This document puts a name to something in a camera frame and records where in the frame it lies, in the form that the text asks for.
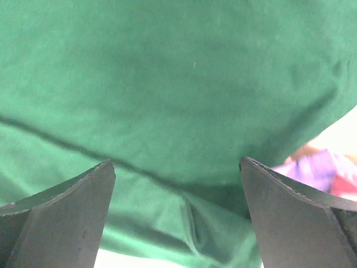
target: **black object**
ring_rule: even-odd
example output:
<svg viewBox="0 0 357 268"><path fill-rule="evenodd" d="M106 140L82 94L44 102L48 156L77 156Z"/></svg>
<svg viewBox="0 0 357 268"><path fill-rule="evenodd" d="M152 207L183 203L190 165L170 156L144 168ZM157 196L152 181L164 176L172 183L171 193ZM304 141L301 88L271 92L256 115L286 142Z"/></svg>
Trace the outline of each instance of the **black object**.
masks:
<svg viewBox="0 0 357 268"><path fill-rule="evenodd" d="M94 267L114 183L106 161L0 208L0 267Z"/></svg>
<svg viewBox="0 0 357 268"><path fill-rule="evenodd" d="M357 267L357 202L240 161L264 268Z"/></svg>

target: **green fabric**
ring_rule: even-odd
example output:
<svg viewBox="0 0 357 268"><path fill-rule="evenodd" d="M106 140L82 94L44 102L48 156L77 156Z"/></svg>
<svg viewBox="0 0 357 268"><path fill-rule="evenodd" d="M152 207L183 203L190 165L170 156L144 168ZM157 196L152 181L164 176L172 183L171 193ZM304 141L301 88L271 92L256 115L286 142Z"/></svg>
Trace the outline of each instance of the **green fabric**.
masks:
<svg viewBox="0 0 357 268"><path fill-rule="evenodd" d="M257 268L239 158L357 104L356 33L354 0L1 0L0 203L111 158L102 248Z"/></svg>

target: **green shirt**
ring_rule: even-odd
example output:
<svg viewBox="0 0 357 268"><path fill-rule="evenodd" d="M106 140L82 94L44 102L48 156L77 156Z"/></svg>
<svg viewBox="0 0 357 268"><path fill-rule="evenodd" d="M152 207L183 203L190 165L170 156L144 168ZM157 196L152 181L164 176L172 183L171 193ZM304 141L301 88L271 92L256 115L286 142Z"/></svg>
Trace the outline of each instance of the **green shirt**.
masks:
<svg viewBox="0 0 357 268"><path fill-rule="evenodd" d="M0 204L111 158L102 248L257 268L238 169L357 104L354 0L1 0Z"/></svg>

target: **purple fabric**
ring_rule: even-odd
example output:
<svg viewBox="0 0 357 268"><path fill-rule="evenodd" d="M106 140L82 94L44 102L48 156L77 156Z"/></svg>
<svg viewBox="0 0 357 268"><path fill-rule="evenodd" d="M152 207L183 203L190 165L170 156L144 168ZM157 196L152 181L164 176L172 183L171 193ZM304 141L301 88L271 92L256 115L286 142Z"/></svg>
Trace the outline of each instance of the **purple fabric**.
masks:
<svg viewBox="0 0 357 268"><path fill-rule="evenodd" d="M328 149L272 169L286 177L327 193L330 192L332 180L337 173L341 176L357 174L357 167L349 159Z"/></svg>

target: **person's hand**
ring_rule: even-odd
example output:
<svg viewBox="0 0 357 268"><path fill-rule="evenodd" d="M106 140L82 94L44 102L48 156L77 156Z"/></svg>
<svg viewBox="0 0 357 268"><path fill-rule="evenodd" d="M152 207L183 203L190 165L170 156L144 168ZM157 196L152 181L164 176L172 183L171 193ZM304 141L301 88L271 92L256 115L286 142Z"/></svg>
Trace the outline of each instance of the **person's hand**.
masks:
<svg viewBox="0 0 357 268"><path fill-rule="evenodd" d="M302 146L296 152L294 152L291 156L285 159L284 164L290 163L292 161L299 160L303 156L312 156L320 152L321 149L317 149L309 144ZM352 161L355 165L357 165L357 153L356 155L344 154L350 161Z"/></svg>

